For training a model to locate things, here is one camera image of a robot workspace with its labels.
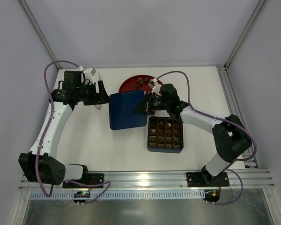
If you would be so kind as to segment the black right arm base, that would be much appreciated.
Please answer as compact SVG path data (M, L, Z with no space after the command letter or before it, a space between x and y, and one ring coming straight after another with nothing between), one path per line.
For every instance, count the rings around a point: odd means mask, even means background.
M217 176L211 176L207 172L187 172L186 181L189 188L230 186L226 172L221 172Z

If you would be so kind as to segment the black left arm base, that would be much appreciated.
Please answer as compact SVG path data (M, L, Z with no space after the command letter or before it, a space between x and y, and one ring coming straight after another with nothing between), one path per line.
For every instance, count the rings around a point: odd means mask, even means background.
M75 182L84 184L84 185L96 185L95 188L103 188L104 182L104 174L103 173L88 173L83 175L81 179L74 180ZM85 188L84 186L80 186L74 184L72 182L63 182L63 188Z

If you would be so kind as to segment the blue chocolate box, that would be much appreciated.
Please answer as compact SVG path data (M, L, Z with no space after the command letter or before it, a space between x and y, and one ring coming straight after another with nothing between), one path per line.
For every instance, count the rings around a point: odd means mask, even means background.
M148 120L147 149L150 152L180 153L184 148L183 124L169 117L152 116Z

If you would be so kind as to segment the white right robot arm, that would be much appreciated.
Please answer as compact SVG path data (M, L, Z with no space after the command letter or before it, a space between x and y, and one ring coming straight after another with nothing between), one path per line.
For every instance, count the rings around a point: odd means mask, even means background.
M189 187L229 186L224 170L252 146L252 137L236 115L226 118L211 116L195 110L190 103L180 100L172 84L161 86L161 94L147 93L133 109L133 113L153 115L166 111L172 120L196 126L213 135L216 154L200 172L188 172Z

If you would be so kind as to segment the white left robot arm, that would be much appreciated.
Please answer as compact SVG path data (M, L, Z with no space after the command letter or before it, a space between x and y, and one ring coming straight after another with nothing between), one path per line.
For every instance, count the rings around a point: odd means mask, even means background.
M22 153L18 162L30 182L60 185L74 180L89 184L87 166L63 164L57 157L58 144L65 124L76 105L101 105L110 102L100 74L95 68L63 70L64 79L51 92L44 124L28 153Z

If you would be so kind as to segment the blue box lid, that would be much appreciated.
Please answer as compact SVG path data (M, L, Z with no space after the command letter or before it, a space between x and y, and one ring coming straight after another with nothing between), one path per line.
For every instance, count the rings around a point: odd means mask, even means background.
M134 90L110 95L109 120L111 130L144 127L145 114L133 113L133 109L144 99L143 90Z

